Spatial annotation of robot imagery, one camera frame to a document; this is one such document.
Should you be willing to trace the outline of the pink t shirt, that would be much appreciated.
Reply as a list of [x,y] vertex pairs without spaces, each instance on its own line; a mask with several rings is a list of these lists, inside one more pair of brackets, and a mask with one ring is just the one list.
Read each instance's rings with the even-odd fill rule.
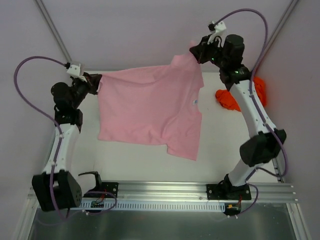
[[175,55],[168,65],[104,73],[99,82],[101,141],[165,145],[170,155],[196,160],[204,86],[192,53]]

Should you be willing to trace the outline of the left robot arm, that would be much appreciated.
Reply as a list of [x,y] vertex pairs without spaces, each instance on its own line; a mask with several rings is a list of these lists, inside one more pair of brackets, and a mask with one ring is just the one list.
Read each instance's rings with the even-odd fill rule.
[[83,125],[80,104],[88,94],[97,95],[101,74],[72,77],[71,85],[58,82],[50,92],[54,101],[55,138],[42,173],[32,177],[32,187],[44,212],[77,208],[82,189],[69,172],[73,151]]

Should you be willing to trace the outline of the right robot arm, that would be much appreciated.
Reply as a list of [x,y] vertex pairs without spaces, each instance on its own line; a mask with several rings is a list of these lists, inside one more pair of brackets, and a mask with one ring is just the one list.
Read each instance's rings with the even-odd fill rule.
[[242,63],[244,49],[244,39],[236,34],[224,40],[210,34],[189,49],[199,64],[211,62],[218,67],[219,78],[238,104],[249,134],[239,148],[240,160],[235,168],[218,184],[207,184],[209,200],[250,200],[247,181],[278,156],[287,138],[285,130],[277,129],[260,102],[252,72]]

